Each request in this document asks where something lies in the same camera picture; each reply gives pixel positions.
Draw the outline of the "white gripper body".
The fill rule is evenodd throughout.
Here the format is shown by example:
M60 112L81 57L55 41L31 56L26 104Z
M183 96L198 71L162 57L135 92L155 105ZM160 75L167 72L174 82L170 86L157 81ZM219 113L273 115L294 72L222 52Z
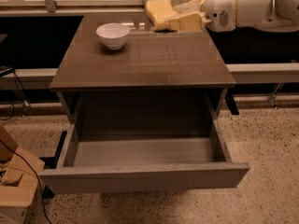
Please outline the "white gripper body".
M204 11L210 23L206 26L213 32L230 32L236 28L237 0L206 0Z

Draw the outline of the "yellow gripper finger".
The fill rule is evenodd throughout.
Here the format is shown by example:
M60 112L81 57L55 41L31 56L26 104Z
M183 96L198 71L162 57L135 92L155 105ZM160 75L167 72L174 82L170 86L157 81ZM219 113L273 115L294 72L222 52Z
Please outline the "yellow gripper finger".
M206 0L191 0L189 2L185 2L179 5L173 6L173 9L177 13L183 13L187 11L199 11L202 12L204 10L204 3Z
M174 31L201 32L208 23L208 18L202 12L192 11L171 17L167 22Z

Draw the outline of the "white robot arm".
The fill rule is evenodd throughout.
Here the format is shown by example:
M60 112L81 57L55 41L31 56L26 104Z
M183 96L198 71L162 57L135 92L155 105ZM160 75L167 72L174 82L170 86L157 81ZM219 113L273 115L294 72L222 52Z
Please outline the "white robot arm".
M197 9L209 20L213 32L251 27L265 32L295 32L299 25L299 0L191 0L174 6L176 12Z

